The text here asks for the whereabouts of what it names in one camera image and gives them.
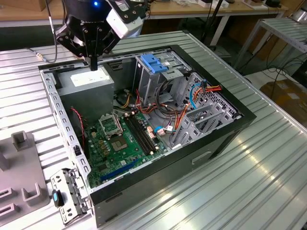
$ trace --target aluminum workbench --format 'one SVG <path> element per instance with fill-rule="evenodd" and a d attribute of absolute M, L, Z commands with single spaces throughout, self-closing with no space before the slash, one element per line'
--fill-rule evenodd
<path fill-rule="evenodd" d="M 257 115 L 217 158 L 181 178 L 101 229 L 300 229 L 307 220 L 307 130 L 237 72 L 184 32 L 120 41 L 114 53 L 178 44 Z M 37 48 L 52 59 L 54 47 Z M 73 60 L 59 47 L 58 62 Z M 51 114 L 37 65 L 25 49 L 0 52 L 0 138 L 25 130 L 35 137 L 43 173 L 70 162 Z M 94 229 L 90 215 L 62 225 L 53 202 L 4 229 Z"/>
<path fill-rule="evenodd" d="M 301 24 L 293 21 L 291 18 L 271 18 L 271 19 L 259 19 L 256 23 L 254 29 L 249 34 L 246 42 L 242 46 L 236 62 L 234 64 L 234 68 L 237 68 L 239 63 L 249 48 L 251 42 L 254 40 L 260 28 L 264 28 L 267 30 L 267 33 L 263 36 L 253 54 L 255 54 L 259 49 L 262 48 L 265 41 L 269 38 L 271 34 L 279 37 L 284 40 L 286 43 L 291 45 L 290 50 L 285 55 L 285 57 L 289 57 L 294 49 L 298 49 L 302 53 L 307 52 L 307 24 Z"/>

